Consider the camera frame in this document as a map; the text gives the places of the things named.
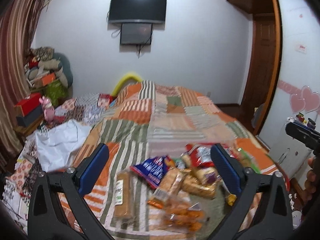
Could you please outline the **person right hand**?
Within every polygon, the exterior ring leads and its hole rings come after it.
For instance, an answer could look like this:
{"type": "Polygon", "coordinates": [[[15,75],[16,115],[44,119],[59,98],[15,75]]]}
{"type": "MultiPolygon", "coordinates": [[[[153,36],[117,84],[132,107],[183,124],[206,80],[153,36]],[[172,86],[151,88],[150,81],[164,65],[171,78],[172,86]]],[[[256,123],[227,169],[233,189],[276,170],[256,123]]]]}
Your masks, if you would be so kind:
{"type": "Polygon", "coordinates": [[[316,184],[319,176],[315,172],[315,163],[317,157],[312,157],[308,159],[308,165],[311,169],[306,174],[306,181],[304,183],[305,189],[303,190],[303,201],[306,204],[311,200],[312,195],[316,192],[316,184]]]}

